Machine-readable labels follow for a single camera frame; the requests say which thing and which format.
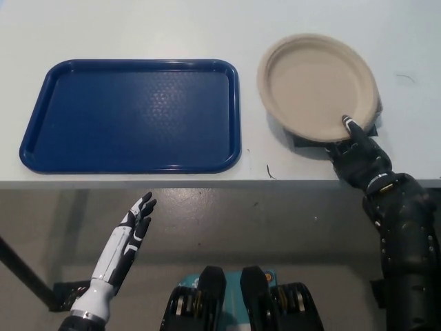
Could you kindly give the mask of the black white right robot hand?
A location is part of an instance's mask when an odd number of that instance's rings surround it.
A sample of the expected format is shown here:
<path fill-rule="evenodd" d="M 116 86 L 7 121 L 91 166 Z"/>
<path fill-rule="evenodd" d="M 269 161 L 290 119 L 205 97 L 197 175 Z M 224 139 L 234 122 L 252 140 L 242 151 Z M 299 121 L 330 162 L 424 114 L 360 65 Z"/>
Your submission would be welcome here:
<path fill-rule="evenodd" d="M 392 173 L 391 160 L 350 116 L 344 115 L 342 124 L 349 139 L 330 143 L 325 150 L 338 177 L 365 191 L 376 179 Z"/>

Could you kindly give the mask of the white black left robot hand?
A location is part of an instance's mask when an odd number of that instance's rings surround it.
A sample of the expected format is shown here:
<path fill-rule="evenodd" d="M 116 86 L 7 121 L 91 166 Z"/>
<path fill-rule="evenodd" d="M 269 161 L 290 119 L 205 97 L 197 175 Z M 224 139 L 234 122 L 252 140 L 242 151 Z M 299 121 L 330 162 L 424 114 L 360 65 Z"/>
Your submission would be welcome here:
<path fill-rule="evenodd" d="M 156 200 L 142 196 L 112 231 L 96 264 L 92 279 L 110 284 L 116 294 L 125 280 L 149 228 Z"/>

